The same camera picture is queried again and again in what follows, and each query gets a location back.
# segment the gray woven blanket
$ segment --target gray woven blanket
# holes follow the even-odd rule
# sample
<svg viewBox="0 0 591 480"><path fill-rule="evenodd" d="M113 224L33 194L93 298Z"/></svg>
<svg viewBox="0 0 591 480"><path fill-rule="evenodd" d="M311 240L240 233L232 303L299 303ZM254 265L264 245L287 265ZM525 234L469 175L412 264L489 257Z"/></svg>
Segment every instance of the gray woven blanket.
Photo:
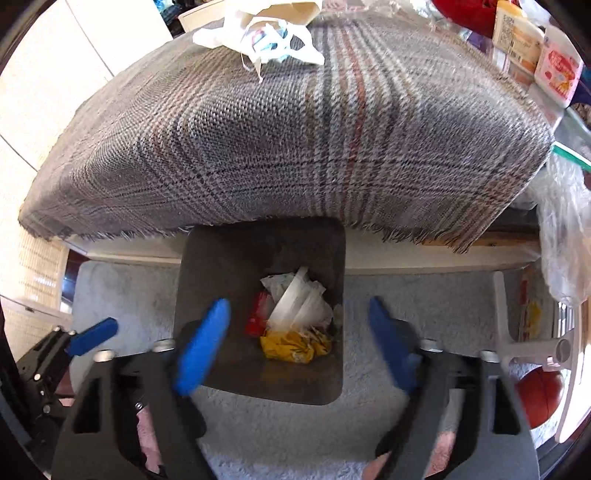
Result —
<svg viewBox="0 0 591 480"><path fill-rule="evenodd" d="M167 233L331 216L464 250L545 161L527 96L469 45L402 18L318 17L326 63L264 81L184 35L83 103L19 220L33 235Z"/></svg>

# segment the basketball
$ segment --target basketball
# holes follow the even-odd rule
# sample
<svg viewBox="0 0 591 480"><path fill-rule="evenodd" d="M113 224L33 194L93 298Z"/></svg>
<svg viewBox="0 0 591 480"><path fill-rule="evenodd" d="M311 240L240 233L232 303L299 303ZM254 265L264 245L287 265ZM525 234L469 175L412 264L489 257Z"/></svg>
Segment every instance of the basketball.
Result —
<svg viewBox="0 0 591 480"><path fill-rule="evenodd" d="M548 420L558 408L564 388L560 372L545 372L538 367L515 386L525 414L534 429Z"/></svg>

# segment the black trash bin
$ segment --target black trash bin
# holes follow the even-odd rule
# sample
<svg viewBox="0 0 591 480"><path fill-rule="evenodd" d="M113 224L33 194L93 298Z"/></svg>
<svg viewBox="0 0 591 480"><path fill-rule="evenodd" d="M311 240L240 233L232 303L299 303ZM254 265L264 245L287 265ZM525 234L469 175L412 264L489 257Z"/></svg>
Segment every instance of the black trash bin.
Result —
<svg viewBox="0 0 591 480"><path fill-rule="evenodd" d="M204 385L250 397L325 405L343 385L342 328L330 354L307 365L269 360L245 333L260 279L309 267L342 326L345 230L335 219L280 219L195 227L187 240L178 281L174 336L182 348L214 300L232 306L228 335Z"/></svg>

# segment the floor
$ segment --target floor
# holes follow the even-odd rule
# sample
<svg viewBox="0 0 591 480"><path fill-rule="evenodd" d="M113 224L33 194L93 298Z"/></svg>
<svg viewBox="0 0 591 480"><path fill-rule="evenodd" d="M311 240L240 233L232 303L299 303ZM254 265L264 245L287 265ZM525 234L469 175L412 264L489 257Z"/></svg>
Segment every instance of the floor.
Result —
<svg viewBox="0 0 591 480"><path fill-rule="evenodd" d="M145 351L171 335L177 275L175 267L84 263L74 297L74 328L112 316L119 320L120 333L102 348L120 355ZM508 304L516 331L520 273L506 277L508 292L515 292ZM206 387L195 391L208 425L201 446L220 479L359 478L407 401L392 384L367 327L367 304L374 295L383 298L393 316L452 352L476 355L494 348L490 272L345 277L345 379L334 403L304 406ZM92 353L72 363L74 389L91 358ZM454 429L460 404L461 397L452 392L444 430Z"/></svg>

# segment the white wall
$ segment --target white wall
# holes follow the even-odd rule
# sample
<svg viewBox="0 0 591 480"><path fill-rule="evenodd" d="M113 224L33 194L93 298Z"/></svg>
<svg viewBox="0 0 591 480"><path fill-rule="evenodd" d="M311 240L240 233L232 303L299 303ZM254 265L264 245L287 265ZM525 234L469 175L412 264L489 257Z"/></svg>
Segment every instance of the white wall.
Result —
<svg viewBox="0 0 591 480"><path fill-rule="evenodd" d="M152 0L66 1L114 75L172 40Z"/></svg>
<svg viewBox="0 0 591 480"><path fill-rule="evenodd" d="M57 0L0 74L0 296L17 356L51 329L52 318L64 323L68 248L31 237L17 221L31 182L80 104L170 39L152 0ZM50 313L31 314L19 303Z"/></svg>

